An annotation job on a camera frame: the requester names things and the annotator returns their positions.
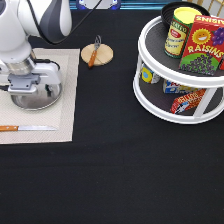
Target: raisin box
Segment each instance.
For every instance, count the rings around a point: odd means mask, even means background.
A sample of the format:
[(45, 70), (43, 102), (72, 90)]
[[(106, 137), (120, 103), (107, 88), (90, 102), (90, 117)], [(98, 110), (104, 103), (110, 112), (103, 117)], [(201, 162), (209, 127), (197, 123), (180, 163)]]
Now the raisin box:
[(224, 19), (195, 16), (179, 69), (214, 75), (224, 55)]

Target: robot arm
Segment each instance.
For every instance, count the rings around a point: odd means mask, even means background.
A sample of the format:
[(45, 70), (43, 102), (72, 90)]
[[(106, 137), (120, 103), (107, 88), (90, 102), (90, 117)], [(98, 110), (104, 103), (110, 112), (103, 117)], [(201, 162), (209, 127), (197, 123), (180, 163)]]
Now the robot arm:
[(27, 93), (33, 83), (60, 84), (58, 67), (35, 60), (28, 36), (57, 44), (70, 34), (71, 27), (69, 0), (0, 0), (0, 82), (10, 77), (10, 82), (22, 83), (24, 76), (31, 84), (21, 91), (11, 85), (10, 93)]

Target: white rack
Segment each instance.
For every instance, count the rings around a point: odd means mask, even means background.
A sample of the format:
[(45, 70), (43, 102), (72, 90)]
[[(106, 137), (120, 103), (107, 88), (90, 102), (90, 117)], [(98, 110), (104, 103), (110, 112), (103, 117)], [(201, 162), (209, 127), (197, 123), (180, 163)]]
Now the white rack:
[[(139, 41), (138, 41), (139, 56), (138, 56), (136, 74), (135, 74), (135, 78), (133, 82), (134, 93), (136, 98), (146, 110), (156, 115), (157, 117), (160, 117), (170, 122), (180, 123), (180, 124), (197, 124), (197, 123), (202, 123), (202, 122), (213, 119), (224, 110), (224, 100), (223, 100), (224, 72), (223, 72), (223, 76), (218, 76), (218, 77), (217, 76), (215, 77), (199, 76), (198, 77), (198, 76), (193, 76), (189, 74), (184, 74), (184, 71), (181, 71), (181, 70), (179, 70), (178, 72), (174, 71), (164, 66), (158, 60), (155, 60), (155, 58), (147, 50), (145, 40), (146, 40), (146, 36), (148, 32), (159, 23), (162, 23), (160, 16), (156, 17), (155, 19), (147, 23), (146, 26), (143, 28), (141, 35), (139, 37)], [(192, 116), (181, 115), (182, 113), (172, 114), (169, 111), (165, 111), (159, 108), (157, 105), (153, 104), (146, 98), (146, 96), (141, 91), (141, 88), (139, 85), (139, 79), (141, 75), (141, 65), (143, 62), (162, 78), (168, 79), (170, 81), (173, 81), (175, 83), (179, 83), (185, 86), (196, 87), (196, 88), (206, 88), (206, 92), (200, 104), (198, 105), (197, 109), (192, 114)], [(220, 87), (222, 89), (222, 93), (221, 93), (222, 96), (220, 97), (219, 104), (208, 113), (205, 113), (205, 110), (209, 102), (212, 100), (217, 89)]]

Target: plate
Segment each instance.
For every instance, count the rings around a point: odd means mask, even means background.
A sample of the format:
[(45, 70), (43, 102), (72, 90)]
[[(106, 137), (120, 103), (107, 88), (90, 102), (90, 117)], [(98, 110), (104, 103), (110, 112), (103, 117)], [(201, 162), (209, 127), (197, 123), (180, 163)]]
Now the plate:
[(163, 22), (163, 25), (166, 27), (166, 29), (168, 31), (170, 29), (170, 24), (171, 24), (171, 21), (173, 19), (174, 10), (179, 8), (179, 7), (191, 7), (191, 8), (197, 9), (204, 16), (210, 16), (210, 13), (205, 8), (203, 8), (202, 6), (197, 5), (195, 3), (191, 3), (191, 2), (171, 2), (167, 5), (165, 5), (161, 10), (162, 22)]

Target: white shelf organizer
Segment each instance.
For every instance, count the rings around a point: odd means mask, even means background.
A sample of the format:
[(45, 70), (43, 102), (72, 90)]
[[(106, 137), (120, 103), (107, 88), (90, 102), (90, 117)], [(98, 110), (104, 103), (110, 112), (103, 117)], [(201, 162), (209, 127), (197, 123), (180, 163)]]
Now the white shelf organizer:
[[(216, 72), (217, 74), (215, 74), (214, 76), (206, 76), (206, 75), (202, 75), (198, 73), (190, 73), (187, 71), (185, 72), (185, 71), (179, 70), (178, 64), (180, 62), (180, 59), (170, 58), (164, 53), (165, 39), (167, 37), (167, 34), (168, 34), (168, 31), (163, 26), (160, 16), (156, 17), (155, 19), (147, 23), (141, 32), (141, 35), (138, 41), (139, 55), (138, 55), (137, 69), (136, 69), (136, 74), (135, 74), (135, 78), (133, 82), (134, 93), (136, 98), (146, 110), (148, 110), (155, 116), (170, 122), (180, 123), (180, 124), (197, 124), (197, 123), (206, 122), (208, 120), (215, 118), (224, 109), (224, 100), (223, 100), (224, 71), (219, 70)], [(152, 36), (151, 37), (152, 40), (151, 42), (150, 40), (148, 40), (150, 43), (147, 42), (147, 46), (146, 46), (146, 38), (150, 36)], [(148, 47), (149, 45), (155, 50), (150, 51)], [(191, 116), (183, 115), (184, 112), (180, 114), (172, 114), (169, 110), (161, 109), (161, 107), (159, 107), (155, 103), (150, 102), (150, 100), (146, 98), (145, 94), (141, 91), (141, 86), (140, 86), (141, 66), (143, 62), (162, 78), (168, 79), (170, 81), (173, 81), (175, 83), (179, 83), (185, 86), (196, 87), (196, 88), (206, 88), (206, 92), (200, 104), (198, 105), (196, 110), (193, 110), (193, 114)], [(148, 85), (147, 88), (152, 88), (150, 86), (157, 85), (157, 84), (147, 84), (147, 85)], [(212, 108), (212, 110), (205, 113), (206, 108), (208, 107), (210, 101), (214, 97), (216, 97), (217, 94), (215, 93), (217, 92), (217, 89), (219, 90), (221, 89), (221, 97), (219, 97), (218, 99), (218, 104), (215, 105), (215, 107)], [(167, 96), (168, 94), (165, 94), (165, 93), (163, 94), (164, 94), (163, 100), (166, 100), (166, 97), (168, 97)]]

